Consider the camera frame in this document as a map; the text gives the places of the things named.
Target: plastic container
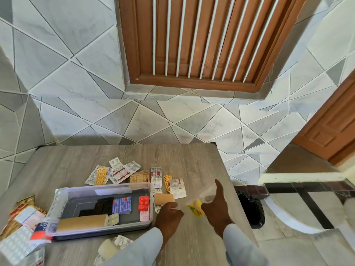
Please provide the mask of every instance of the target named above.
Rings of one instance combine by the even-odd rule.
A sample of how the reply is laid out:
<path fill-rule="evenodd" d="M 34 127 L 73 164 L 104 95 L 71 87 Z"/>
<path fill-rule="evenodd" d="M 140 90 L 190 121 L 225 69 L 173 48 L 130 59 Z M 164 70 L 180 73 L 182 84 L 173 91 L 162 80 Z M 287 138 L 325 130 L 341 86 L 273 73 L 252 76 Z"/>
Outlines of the plastic container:
<path fill-rule="evenodd" d="M 149 196 L 150 201 L 152 201 L 153 189 L 154 187 L 151 183 L 126 183 L 67 188 L 58 197 L 57 204 L 49 219 L 46 234 L 53 236 L 57 241 L 62 241 L 147 229 L 153 221 L 153 203 L 149 204 L 149 220 L 140 222 L 138 201 L 140 196 Z M 129 214 L 120 214 L 118 225 L 78 231 L 56 232 L 61 219 L 78 217 L 80 210 L 83 209 L 94 209 L 98 199 L 106 197 L 119 199 L 127 196 L 131 196 L 132 211 Z"/>

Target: white window bar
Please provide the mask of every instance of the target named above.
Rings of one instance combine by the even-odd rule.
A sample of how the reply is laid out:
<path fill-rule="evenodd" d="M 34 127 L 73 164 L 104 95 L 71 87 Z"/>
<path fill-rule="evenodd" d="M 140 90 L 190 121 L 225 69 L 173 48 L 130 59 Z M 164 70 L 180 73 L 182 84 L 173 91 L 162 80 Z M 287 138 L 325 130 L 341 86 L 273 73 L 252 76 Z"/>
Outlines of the white window bar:
<path fill-rule="evenodd" d="M 207 58 L 208 46 L 209 46 L 209 41 L 210 41 L 210 39 L 211 39 L 211 33 L 212 33 L 212 29 L 213 29 L 214 18 L 215 18 L 215 16 L 216 16 L 217 5 L 218 5 L 218 0 L 215 0 L 215 1 L 214 1 L 213 12 L 212 12 L 211 23 L 210 23 L 210 25 L 209 25 L 209 30 L 208 30 L 208 36 L 207 36 L 207 41 L 206 41 L 206 47 L 205 47 L 205 49 L 204 49 L 203 61 L 202 61 L 201 71 L 200 71 L 200 79 L 202 78 L 203 69 L 204 69 L 204 63 L 206 62 L 206 58 Z"/>
<path fill-rule="evenodd" d="M 240 19 L 239 19 L 238 27 L 237 27 L 237 30 L 235 31 L 233 42 L 232 42 L 232 44 L 230 46 L 230 50 L 229 50 L 229 54 L 228 54 L 228 58 L 227 58 L 227 63 L 225 65 L 225 67 L 224 67 L 222 81 L 224 80 L 225 74 L 227 73 L 227 69 L 228 69 L 228 65 L 229 65 L 229 62 L 230 62 L 230 58 L 232 57 L 232 53 L 233 53 L 233 49 L 234 49 L 234 46 L 235 46 L 235 42 L 237 41 L 238 34 L 239 34 L 239 31 L 240 31 L 240 27 L 242 26 L 242 22 L 243 22 L 243 19 L 244 19 L 244 15 L 245 15 L 245 11 L 246 11 L 246 8 L 248 6 L 248 3 L 249 3 L 249 0 L 245 0 L 243 11 L 242 11 L 242 14 L 241 14 Z"/>
<path fill-rule="evenodd" d="M 171 18 L 171 0 L 168 0 L 168 18 L 166 20 L 166 46 L 165 46 L 165 75 L 168 75 L 169 61 L 169 38 L 170 38 L 170 18 Z"/>
<path fill-rule="evenodd" d="M 259 49 L 260 44 L 261 44 L 261 41 L 263 40 L 263 37 L 264 37 L 265 32 L 266 32 L 266 29 L 267 29 L 267 27 L 269 26 L 269 23 L 270 23 L 270 21 L 271 21 L 271 18 L 272 18 L 272 16 L 273 16 L 274 12 L 275 12 L 275 9 L 276 9 L 276 7 L 277 7 L 278 2 L 279 2 L 279 0 L 275 0 L 274 5 L 273 5 L 273 7 L 272 7 L 272 9 L 271 9 L 271 11 L 270 11 L 269 17 L 268 17 L 267 20 L 266 20 L 266 23 L 265 23 L 265 26 L 264 26 L 264 28 L 263 28 L 263 31 L 261 32 L 261 35 L 260 35 L 260 37 L 259 37 L 258 44 L 256 45 L 256 48 L 255 48 L 254 53 L 253 53 L 253 56 L 251 57 L 251 60 L 250 60 L 248 69 L 246 70 L 246 73 L 245 73 L 245 76 L 244 76 L 244 79 L 243 79 L 243 83 L 245 82 L 246 77 L 247 77 L 248 74 L 249 74 L 251 65 L 252 65 L 253 62 L 254 62 L 256 53 L 258 52 L 258 49 Z"/>
<path fill-rule="evenodd" d="M 200 15 L 201 15 L 201 7 L 202 7 L 202 0 L 199 0 L 198 1 L 197 16 L 196 16 L 195 32 L 193 34 L 193 41 L 192 41 L 191 57 L 190 57 L 190 64 L 189 64 L 189 73 L 187 75 L 188 78 L 190 78 L 190 75 L 191 75 L 193 54 L 195 53 L 195 44 L 196 44 L 196 38 L 197 38 L 198 22 L 200 21 Z"/>
<path fill-rule="evenodd" d="M 211 78 L 212 80 L 214 80 L 214 76 L 216 74 L 218 61 L 219 61 L 219 58 L 221 56 L 221 52 L 222 52 L 222 48 L 223 48 L 223 44 L 224 44 L 225 35 L 227 33 L 227 29 L 228 29 L 228 26 L 229 26 L 230 17 L 232 16 L 232 10 L 233 10 L 233 7 L 234 7 L 234 2 L 235 2 L 235 0 L 230 0 L 230 5 L 229 5 L 229 9 L 228 9 L 227 18 L 226 18 L 225 23 L 224 23 L 224 29 L 223 29 L 222 37 L 221 37 L 221 40 L 219 42 L 217 58 L 216 58 L 216 62 L 214 64 L 214 68 L 213 68 L 213 74 L 212 74 L 212 78 Z"/>
<path fill-rule="evenodd" d="M 156 33 L 157 33 L 157 24 L 156 24 L 156 17 L 157 17 L 157 0 L 153 0 L 153 75 L 155 76 L 155 43 L 156 43 Z"/>
<path fill-rule="evenodd" d="M 251 35 L 252 35 L 252 33 L 253 33 L 253 30 L 254 30 L 256 21 L 258 20 L 258 17 L 259 17 L 259 15 L 260 15 L 261 8 L 263 7 L 264 1 L 265 1 L 265 0 L 261 0 L 261 2 L 260 2 L 260 4 L 259 4 L 258 11 L 256 12 L 256 15 L 255 15 L 255 17 L 254 17 L 253 24 L 251 25 L 251 29 L 250 29 L 250 31 L 249 31 L 249 35 L 248 35 L 248 37 L 247 37 L 247 39 L 246 39 L 246 41 L 245 41 L 242 54 L 241 54 L 241 56 L 240 56 L 240 58 L 239 58 L 239 62 L 238 62 L 237 68 L 235 69 L 232 82 L 234 82 L 234 80 L 235 80 L 235 78 L 236 78 L 236 76 L 237 76 L 237 73 L 238 73 L 240 64 L 242 63 L 242 60 L 243 60 L 243 57 L 244 57 L 246 48 L 247 48 L 247 46 L 248 46 L 248 44 L 249 44 L 250 37 L 251 37 Z"/>
<path fill-rule="evenodd" d="M 176 77 L 179 76 L 180 68 L 180 54 L 181 54 L 181 44 L 182 44 L 182 33 L 184 32 L 184 20 L 185 20 L 185 10 L 186 10 L 186 0 L 182 1 L 182 12 L 181 12 L 181 23 L 180 23 L 180 37 L 179 37 L 179 49 L 178 49 L 178 61 L 176 63 Z"/>

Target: wooden table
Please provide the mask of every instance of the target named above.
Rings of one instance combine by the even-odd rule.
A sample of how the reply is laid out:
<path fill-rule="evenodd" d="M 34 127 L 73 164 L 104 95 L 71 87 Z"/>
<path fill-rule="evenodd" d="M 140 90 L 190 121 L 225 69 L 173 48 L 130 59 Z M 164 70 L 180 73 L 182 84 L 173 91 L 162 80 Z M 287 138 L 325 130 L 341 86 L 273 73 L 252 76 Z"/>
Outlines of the wooden table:
<path fill-rule="evenodd" d="M 135 160 L 141 170 L 160 166 L 163 175 L 182 178 L 187 197 L 176 200 L 185 212 L 176 233 L 157 257 L 157 265 L 225 265 L 225 248 L 205 216 L 196 218 L 186 203 L 220 180 L 231 218 L 257 245 L 254 234 L 234 191 L 223 161 L 213 144 L 46 146 L 32 156 L 22 172 L 0 198 L 0 227 L 6 224 L 15 202 L 35 194 L 36 205 L 49 209 L 54 190 L 79 187 L 97 164 L 109 166 L 118 157 L 123 164 Z M 135 240 L 141 234 L 126 236 Z M 89 266 L 106 237 L 53 242 L 46 246 L 46 265 Z M 0 254 L 2 265 L 10 265 Z"/>

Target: brown floor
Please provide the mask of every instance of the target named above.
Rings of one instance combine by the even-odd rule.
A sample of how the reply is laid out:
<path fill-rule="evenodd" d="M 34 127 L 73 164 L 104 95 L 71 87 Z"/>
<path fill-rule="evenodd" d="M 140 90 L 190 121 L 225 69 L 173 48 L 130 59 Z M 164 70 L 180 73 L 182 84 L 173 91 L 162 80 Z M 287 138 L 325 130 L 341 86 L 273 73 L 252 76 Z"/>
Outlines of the brown floor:
<path fill-rule="evenodd" d="M 328 173 L 339 172 L 328 161 L 293 143 L 281 152 L 266 173 Z"/>

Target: light blue sleeve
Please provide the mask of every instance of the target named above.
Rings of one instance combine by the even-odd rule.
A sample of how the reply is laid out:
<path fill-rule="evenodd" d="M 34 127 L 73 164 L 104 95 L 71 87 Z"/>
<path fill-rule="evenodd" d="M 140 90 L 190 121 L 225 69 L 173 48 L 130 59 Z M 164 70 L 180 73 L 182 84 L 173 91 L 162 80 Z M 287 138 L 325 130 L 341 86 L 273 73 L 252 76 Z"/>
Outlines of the light blue sleeve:
<path fill-rule="evenodd" d="M 268 259 L 237 227 L 229 224 L 223 232 L 226 256 L 231 266 L 270 266 Z"/>
<path fill-rule="evenodd" d="M 152 228 L 125 249 L 118 251 L 103 266 L 152 266 L 162 248 L 163 236 L 158 228 Z"/>

